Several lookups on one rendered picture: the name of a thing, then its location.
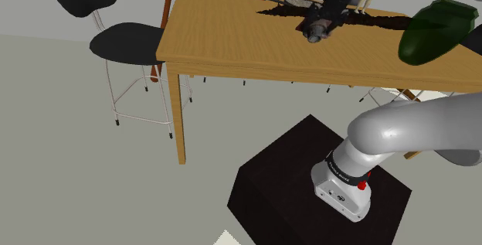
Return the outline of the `grey cylindrical cup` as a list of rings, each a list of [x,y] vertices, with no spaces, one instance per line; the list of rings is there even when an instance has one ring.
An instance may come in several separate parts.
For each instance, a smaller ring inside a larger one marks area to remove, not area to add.
[[[318,43],[322,39],[327,39],[331,34],[328,32],[328,27],[331,21],[326,19],[319,19],[314,22],[306,22],[303,27],[303,35],[309,43]]]

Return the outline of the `dark green rounded object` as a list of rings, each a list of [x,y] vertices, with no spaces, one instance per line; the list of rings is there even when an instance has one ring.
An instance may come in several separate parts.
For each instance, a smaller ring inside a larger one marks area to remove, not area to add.
[[[454,0],[436,0],[413,17],[399,42],[398,57],[420,66],[462,45],[482,56],[482,24],[476,8]]]

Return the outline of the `wooden table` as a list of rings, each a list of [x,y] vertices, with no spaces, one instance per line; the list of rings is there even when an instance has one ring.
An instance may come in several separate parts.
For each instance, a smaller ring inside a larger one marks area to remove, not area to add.
[[[482,56],[458,46],[422,66],[398,58],[401,32],[342,26],[310,44],[299,19],[266,14],[257,0],[175,0],[156,56],[165,62],[178,161],[185,163],[179,77],[334,83],[365,87],[482,91]]]

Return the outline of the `dark robot stand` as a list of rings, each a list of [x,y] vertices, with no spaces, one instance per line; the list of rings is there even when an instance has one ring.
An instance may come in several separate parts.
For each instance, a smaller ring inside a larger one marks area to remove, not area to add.
[[[412,191],[383,168],[357,223],[316,196],[311,169],[341,141],[308,115],[239,168],[227,206],[256,245],[393,245]]]

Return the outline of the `black chair with white legs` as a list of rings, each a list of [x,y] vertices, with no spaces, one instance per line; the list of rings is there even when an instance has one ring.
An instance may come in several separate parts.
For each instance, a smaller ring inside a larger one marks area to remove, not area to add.
[[[99,31],[90,41],[90,51],[109,62],[137,65],[141,68],[152,66],[153,75],[143,73],[135,79],[147,81],[149,78],[158,81],[163,88],[164,78],[161,77],[162,62],[156,59],[155,50],[161,41],[164,30],[160,27],[148,26],[136,22],[122,22],[105,27],[99,10],[112,6],[117,0],[57,0],[71,15],[77,18],[91,16]]]

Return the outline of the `white metal chair frame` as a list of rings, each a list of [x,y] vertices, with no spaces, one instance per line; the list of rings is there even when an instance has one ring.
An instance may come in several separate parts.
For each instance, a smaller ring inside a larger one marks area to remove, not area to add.
[[[452,97],[455,95],[455,92],[373,87],[369,89],[367,93],[364,94],[358,101],[362,102],[364,100],[372,100],[377,106],[381,106],[394,100],[414,100],[420,102],[441,97]]]

